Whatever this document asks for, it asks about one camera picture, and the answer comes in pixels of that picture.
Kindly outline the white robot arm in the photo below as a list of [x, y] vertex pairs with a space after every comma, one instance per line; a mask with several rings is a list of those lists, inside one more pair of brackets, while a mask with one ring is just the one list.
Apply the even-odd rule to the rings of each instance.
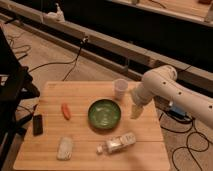
[[213, 129], [213, 99], [185, 88], [176, 82], [177, 71], [164, 65], [145, 72], [142, 82], [131, 90], [135, 105], [144, 107], [155, 96], [172, 101], [182, 110]]

